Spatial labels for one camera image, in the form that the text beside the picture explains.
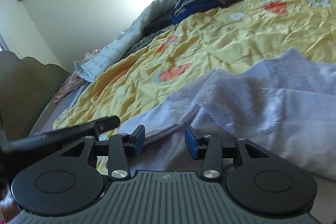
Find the person's left hand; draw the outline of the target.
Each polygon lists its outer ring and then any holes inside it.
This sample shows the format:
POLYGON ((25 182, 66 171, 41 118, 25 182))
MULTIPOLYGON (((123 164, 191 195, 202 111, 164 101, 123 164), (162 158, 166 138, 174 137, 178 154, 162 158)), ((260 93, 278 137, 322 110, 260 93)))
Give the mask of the person's left hand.
POLYGON ((19 213, 20 209, 11 195, 5 171, 1 165, 1 223, 8 223, 19 213))

